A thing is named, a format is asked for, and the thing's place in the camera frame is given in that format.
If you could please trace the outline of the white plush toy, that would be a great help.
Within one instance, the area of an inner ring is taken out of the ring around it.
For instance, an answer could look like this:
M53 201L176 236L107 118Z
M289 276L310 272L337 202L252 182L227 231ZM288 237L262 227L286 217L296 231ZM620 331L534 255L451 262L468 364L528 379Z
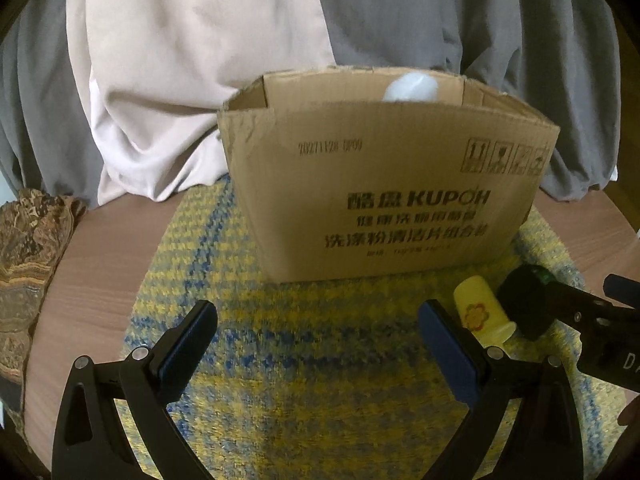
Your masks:
M422 72L410 72L393 80L386 88L384 102L435 102L438 81Z

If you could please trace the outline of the black and green ball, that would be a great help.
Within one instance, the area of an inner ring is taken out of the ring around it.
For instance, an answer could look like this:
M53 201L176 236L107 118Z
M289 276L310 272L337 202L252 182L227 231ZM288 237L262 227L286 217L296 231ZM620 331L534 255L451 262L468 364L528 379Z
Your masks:
M544 266L522 264L498 288L497 299L506 316L530 341L537 340L554 322L547 309L546 286L555 281Z

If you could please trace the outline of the yellow blue woven mat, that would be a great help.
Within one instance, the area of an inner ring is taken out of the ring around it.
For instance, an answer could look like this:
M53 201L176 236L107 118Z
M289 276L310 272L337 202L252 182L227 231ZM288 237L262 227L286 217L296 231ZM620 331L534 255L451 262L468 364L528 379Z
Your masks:
M201 299L218 328L168 412L217 479L419 479L465 415L418 331L423 301L522 263L585 282L532 212L499 259L441 271L270 284L229 179L191 188L132 307L124 350L152 346Z

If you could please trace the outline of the white pinkish bed sheet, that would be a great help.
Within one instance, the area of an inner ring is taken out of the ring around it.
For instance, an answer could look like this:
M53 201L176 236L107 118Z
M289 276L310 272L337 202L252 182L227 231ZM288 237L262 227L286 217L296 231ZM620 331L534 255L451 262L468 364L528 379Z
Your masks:
M334 61L320 0L66 0L66 29L100 204L214 183L224 102L265 73Z

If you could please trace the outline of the pale yellow toy bottle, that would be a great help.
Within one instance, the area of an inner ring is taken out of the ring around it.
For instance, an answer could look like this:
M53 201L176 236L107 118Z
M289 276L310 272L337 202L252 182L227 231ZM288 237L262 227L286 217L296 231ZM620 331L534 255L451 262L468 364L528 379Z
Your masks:
M488 283L471 276L454 289L454 304L461 324L484 347L502 347L516 331Z

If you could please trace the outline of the grey bed sheet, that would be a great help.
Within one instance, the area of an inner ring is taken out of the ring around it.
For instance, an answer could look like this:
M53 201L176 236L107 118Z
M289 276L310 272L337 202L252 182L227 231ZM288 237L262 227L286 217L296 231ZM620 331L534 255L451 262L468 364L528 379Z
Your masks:
M579 200L616 176L620 49L605 0L320 0L331 65L443 70L561 129L544 192ZM100 206L102 157L78 94L66 0L25 0L1 32L1 177Z

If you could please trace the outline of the brown cardboard box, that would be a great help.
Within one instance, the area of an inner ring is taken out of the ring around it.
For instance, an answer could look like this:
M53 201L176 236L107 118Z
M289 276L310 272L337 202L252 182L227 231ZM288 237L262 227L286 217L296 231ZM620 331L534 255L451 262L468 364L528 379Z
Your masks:
M532 208L560 129L453 74L390 102L399 68L271 73L217 122L236 200L273 283L362 278L499 257Z

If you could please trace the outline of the patterned brown cushion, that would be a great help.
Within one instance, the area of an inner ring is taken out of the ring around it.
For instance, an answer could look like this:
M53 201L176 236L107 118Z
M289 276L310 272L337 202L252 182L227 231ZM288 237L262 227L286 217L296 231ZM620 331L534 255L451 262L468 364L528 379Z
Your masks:
M55 270L87 205L23 188L1 206L1 401L25 434L26 368L32 336Z

